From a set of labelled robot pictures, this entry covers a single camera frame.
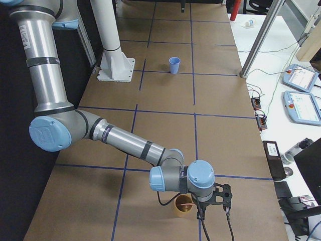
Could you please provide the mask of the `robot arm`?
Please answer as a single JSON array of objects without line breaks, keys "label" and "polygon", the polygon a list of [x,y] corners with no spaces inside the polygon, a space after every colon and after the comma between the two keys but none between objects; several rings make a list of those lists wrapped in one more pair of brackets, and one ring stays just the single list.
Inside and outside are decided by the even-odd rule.
[{"label": "robot arm", "polygon": [[81,139],[105,144],[152,164],[154,191],[190,193],[195,202],[212,203],[215,175],[206,161],[184,164],[180,150],[167,149],[118,128],[95,114],[76,110],[67,99],[53,30],[78,28],[76,1],[2,1],[19,26],[37,99],[29,133],[45,151],[66,149]]}]

